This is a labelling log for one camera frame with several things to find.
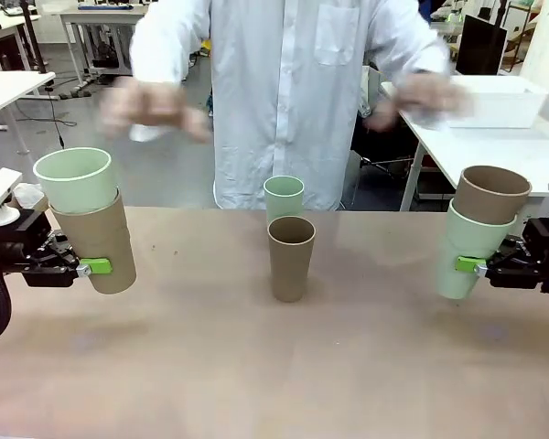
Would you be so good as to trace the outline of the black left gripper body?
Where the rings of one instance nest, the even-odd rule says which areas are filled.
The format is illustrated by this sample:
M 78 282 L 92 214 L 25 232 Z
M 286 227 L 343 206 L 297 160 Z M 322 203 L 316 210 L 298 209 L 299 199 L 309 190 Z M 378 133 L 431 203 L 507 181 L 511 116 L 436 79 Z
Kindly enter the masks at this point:
M 79 277 L 79 257 L 67 236 L 44 212 L 20 209 L 19 218 L 0 226 L 0 272 L 20 273 L 30 287 L 70 287 Z

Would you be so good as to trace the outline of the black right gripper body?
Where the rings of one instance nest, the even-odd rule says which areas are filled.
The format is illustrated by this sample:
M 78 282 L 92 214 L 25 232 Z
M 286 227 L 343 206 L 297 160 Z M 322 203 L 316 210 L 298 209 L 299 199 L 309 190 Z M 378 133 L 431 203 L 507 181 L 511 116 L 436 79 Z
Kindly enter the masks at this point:
M 529 219 L 521 237 L 507 235 L 486 267 L 493 287 L 549 294 L 549 218 Z

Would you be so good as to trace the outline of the person's right hand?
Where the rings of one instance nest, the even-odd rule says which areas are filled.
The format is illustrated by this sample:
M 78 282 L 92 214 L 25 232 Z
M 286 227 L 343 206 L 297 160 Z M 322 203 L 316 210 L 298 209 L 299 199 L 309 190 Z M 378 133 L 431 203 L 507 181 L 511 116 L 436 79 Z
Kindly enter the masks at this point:
M 181 86 L 122 77 L 101 99 L 101 123 L 110 136 L 127 134 L 136 142 L 150 142 L 178 130 L 194 141 L 210 139 L 205 112 L 188 105 Z

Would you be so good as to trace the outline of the person's left hand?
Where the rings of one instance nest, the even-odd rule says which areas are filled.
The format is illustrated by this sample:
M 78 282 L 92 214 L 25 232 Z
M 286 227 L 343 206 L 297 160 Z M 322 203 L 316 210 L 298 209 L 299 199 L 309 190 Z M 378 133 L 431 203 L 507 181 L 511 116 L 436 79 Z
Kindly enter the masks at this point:
M 375 132 L 390 130 L 401 111 L 420 110 L 429 114 L 461 114 L 470 108 L 469 98 L 463 88 L 448 76 L 420 72 L 407 75 L 393 94 L 379 102 L 364 125 Z

